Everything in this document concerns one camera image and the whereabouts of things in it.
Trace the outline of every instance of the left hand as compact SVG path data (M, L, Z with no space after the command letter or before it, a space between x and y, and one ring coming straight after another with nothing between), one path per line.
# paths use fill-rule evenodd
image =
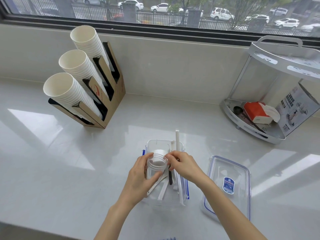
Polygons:
M127 181L118 199L119 202L126 203L133 208L144 197L147 196L147 192L151 189L155 182L158 181L162 175L161 171L154 174L154 176L150 179L145 179L144 177L146 161L152 156L153 152L138 157L134 166L129 171Z

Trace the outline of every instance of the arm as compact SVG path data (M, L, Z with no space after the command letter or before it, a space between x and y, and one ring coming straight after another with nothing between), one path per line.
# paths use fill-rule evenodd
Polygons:
M266 240L266 237L200 169L192 156L185 152L173 151L165 157L171 164L169 170L175 169L182 177L201 189L230 240Z
M117 240L123 223L130 211L138 204L162 175L157 172L151 179L144 178L146 161L153 153L138 157L133 168L129 171L127 181L117 202L110 207L94 240Z

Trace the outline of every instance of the countertop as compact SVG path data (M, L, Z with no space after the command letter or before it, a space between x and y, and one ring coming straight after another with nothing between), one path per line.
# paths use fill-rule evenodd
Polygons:
M106 129L48 104L42 83L0 80L0 222L91 240L149 139L180 141L207 172L219 155L250 169L251 221L268 239L320 236L320 119L280 145L236 129L218 105L126 94ZM180 211L139 203L119 239L228 239L189 183Z

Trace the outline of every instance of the rack handle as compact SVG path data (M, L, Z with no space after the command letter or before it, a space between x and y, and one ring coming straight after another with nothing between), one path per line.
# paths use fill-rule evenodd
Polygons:
M292 43L297 43L298 47L302 47L303 42L301 39L298 38L292 38L292 37L279 37L279 36L273 36L273 35L266 35L260 38L257 43L260 43L263 40L280 40L280 41L288 41Z

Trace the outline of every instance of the blue label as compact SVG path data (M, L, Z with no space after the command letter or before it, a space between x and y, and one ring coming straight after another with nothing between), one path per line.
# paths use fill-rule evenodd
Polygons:
M233 179L229 178L229 177L224 177L224 183L223 183L223 190L230 194L233 195L233 193L235 192L235 182L233 181Z

